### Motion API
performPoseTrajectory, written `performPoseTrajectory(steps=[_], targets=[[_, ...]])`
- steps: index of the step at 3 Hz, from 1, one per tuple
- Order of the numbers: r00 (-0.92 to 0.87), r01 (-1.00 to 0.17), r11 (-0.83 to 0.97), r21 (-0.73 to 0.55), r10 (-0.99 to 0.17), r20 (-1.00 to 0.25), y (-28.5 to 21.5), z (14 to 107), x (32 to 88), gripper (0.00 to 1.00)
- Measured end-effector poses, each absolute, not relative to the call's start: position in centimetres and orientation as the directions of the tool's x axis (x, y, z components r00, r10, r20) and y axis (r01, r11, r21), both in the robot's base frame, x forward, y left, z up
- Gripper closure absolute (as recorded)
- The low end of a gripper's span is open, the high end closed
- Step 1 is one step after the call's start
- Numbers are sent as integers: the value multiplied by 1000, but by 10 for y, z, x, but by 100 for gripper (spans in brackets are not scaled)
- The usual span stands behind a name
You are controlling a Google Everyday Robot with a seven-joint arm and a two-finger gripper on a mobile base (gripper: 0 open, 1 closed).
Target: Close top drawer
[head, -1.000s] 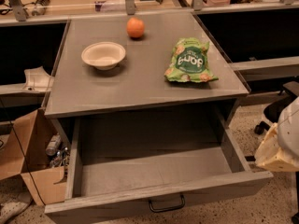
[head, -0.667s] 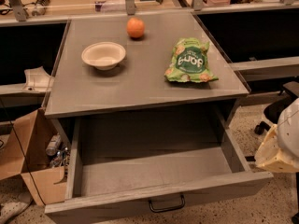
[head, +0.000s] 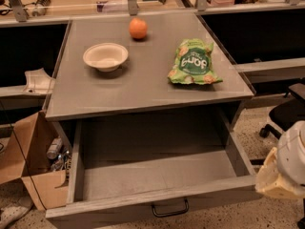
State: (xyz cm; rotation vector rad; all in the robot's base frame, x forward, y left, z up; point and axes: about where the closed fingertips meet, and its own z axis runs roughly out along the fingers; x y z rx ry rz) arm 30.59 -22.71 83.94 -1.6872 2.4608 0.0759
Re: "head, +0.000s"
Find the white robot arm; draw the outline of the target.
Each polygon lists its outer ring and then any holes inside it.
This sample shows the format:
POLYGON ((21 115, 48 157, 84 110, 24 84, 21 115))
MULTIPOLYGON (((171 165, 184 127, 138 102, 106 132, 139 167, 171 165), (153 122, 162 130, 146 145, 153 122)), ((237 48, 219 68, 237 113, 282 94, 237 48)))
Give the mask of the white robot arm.
POLYGON ((268 153, 255 180, 270 198, 305 198, 305 121, 297 121, 268 153))

